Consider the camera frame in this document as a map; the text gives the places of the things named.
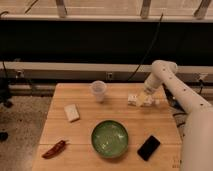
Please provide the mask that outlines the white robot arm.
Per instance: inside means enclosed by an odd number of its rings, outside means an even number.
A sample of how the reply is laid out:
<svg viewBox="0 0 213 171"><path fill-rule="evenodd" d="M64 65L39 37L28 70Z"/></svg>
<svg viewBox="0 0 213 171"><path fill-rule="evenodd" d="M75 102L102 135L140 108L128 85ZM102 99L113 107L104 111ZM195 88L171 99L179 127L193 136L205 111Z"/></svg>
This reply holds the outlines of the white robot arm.
<svg viewBox="0 0 213 171"><path fill-rule="evenodd" d="M178 66L156 60L137 95L137 106L151 104L150 96L164 84L188 114L181 148L180 171L213 171L213 105L177 76Z"/></svg>

